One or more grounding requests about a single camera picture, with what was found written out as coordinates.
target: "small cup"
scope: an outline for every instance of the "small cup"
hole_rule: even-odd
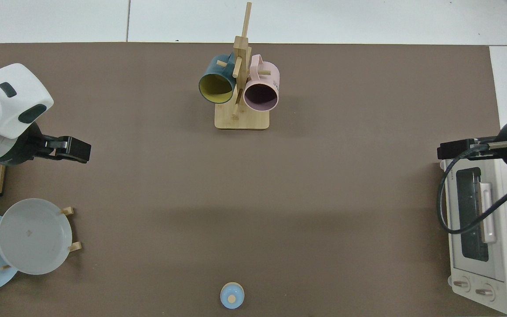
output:
[[[234,64],[234,53],[218,55],[211,60],[205,74],[199,80],[199,91],[205,99],[213,103],[225,103],[232,98],[236,86],[236,78],[232,77]]]
[[[250,80],[244,88],[244,101],[256,111],[272,110],[279,102],[279,69],[272,63],[261,60],[260,54],[252,56]]]

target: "wooden peg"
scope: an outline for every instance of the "wooden peg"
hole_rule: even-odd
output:
[[[248,34],[248,25],[250,24],[250,13],[252,12],[252,3],[246,4],[246,16],[244,17],[244,26],[242,27],[242,37],[246,37]]]
[[[68,250],[71,252],[71,251],[76,251],[76,250],[79,250],[81,249],[81,242],[74,242],[72,243],[71,246],[68,247]]]
[[[243,89],[238,90],[238,97],[236,98],[236,103],[234,104],[234,108],[232,109],[232,118],[234,120],[238,119],[238,110],[240,107],[240,102],[242,101],[242,94],[244,93]]]
[[[232,73],[233,78],[238,78],[238,74],[240,73],[241,66],[242,66],[242,57],[238,56],[238,58],[236,58],[236,64],[234,66],[234,72]]]
[[[71,215],[74,213],[74,209],[72,207],[66,207],[60,211],[61,214]]]

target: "wooden base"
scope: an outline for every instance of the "wooden base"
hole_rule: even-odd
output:
[[[252,110],[241,102],[236,104],[238,89],[229,102],[215,104],[215,127],[234,130],[265,130],[269,128],[269,111]]]

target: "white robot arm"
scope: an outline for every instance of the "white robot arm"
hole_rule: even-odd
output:
[[[0,69],[0,164],[17,165],[34,157],[81,163],[89,160],[89,144],[40,132],[34,120],[53,104],[48,90],[22,64]]]

